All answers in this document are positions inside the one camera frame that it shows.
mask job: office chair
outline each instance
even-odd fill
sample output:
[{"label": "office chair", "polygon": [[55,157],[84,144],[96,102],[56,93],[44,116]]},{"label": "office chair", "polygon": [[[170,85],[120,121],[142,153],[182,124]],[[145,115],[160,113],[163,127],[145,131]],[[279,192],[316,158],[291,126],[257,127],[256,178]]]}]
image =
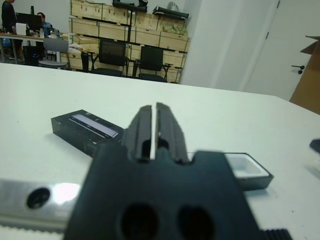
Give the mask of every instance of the office chair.
[{"label": "office chair", "polygon": [[[172,64],[163,64],[164,61],[164,51],[156,47],[147,47],[143,46],[141,48],[141,57],[140,60],[136,60],[134,63],[133,77],[136,77],[137,68],[139,68],[139,78],[142,80],[167,83],[167,74],[168,70]],[[141,69],[152,70],[152,71],[161,71],[164,69],[165,76],[153,75],[142,73]]]},{"label": "office chair", "polygon": [[[99,58],[100,63],[121,66],[122,71],[108,69],[108,68],[97,68],[95,69],[95,62]],[[123,42],[117,42],[113,40],[101,39],[99,46],[99,55],[92,59],[92,74],[107,75],[122,77],[126,66],[126,72],[128,73],[128,58],[126,57],[126,44]]]},{"label": "office chair", "polygon": [[[47,60],[39,61],[40,67],[52,68],[52,69],[68,69],[70,70],[70,59],[68,55],[69,42],[62,39],[45,38],[43,41],[45,49],[45,58]],[[48,51],[66,53],[67,62],[57,62],[48,60]]]}]

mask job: black box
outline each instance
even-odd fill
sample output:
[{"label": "black box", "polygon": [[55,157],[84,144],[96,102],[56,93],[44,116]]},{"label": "black box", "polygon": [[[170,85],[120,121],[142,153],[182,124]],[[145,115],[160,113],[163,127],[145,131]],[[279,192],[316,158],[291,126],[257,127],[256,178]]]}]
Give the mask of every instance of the black box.
[{"label": "black box", "polygon": [[120,143],[124,134],[123,128],[85,110],[54,117],[51,123],[54,134],[90,157],[103,141]]},{"label": "black box", "polygon": [[266,189],[274,176],[247,153],[225,153],[243,191]]}]

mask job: screw hole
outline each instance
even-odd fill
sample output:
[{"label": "screw hole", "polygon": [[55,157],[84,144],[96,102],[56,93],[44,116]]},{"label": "screw hole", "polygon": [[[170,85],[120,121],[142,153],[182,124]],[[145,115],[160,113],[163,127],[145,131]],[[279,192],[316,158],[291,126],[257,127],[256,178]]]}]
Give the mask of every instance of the screw hole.
[{"label": "screw hole", "polygon": [[29,209],[39,209],[49,200],[50,191],[47,188],[38,188],[28,196],[26,205]]},{"label": "screw hole", "polygon": [[158,232],[155,211],[146,204],[133,204],[122,217],[122,232],[127,240],[150,240]]},{"label": "screw hole", "polygon": [[215,233],[210,216],[201,207],[182,207],[177,223],[185,240],[211,240]]}]

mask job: white wall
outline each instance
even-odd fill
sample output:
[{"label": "white wall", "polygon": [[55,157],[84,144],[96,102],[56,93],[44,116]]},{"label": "white wall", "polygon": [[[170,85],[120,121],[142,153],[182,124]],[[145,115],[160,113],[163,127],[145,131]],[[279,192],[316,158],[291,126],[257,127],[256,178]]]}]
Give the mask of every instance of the white wall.
[{"label": "white wall", "polygon": [[231,0],[202,0],[183,70],[184,85],[207,87],[219,63],[237,5]]},{"label": "white wall", "polygon": [[[97,3],[105,3],[112,5],[112,0],[96,0]],[[160,7],[167,7],[170,0],[149,0],[148,12],[159,5]],[[174,0],[179,9],[183,11],[186,0]],[[43,12],[45,20],[53,25],[54,28],[60,32],[67,33],[69,31],[69,13],[70,0],[16,0],[13,4],[17,13],[30,13],[30,7],[34,6],[34,12]]]},{"label": "white wall", "polygon": [[192,37],[195,33],[201,5],[202,0],[185,0],[184,11],[189,14],[189,18],[187,20],[187,30],[189,37]]},{"label": "white wall", "polygon": [[241,90],[259,58],[277,0],[202,0],[182,84]]}]

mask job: computer monitor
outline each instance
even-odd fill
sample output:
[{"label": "computer monitor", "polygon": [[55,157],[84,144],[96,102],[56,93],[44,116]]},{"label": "computer monitor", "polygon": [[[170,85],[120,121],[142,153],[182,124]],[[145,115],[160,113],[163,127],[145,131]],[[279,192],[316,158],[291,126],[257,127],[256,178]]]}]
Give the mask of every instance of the computer monitor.
[{"label": "computer monitor", "polygon": [[20,24],[28,24],[29,28],[33,31],[40,31],[42,28],[41,16],[38,15],[17,12],[16,22]]}]

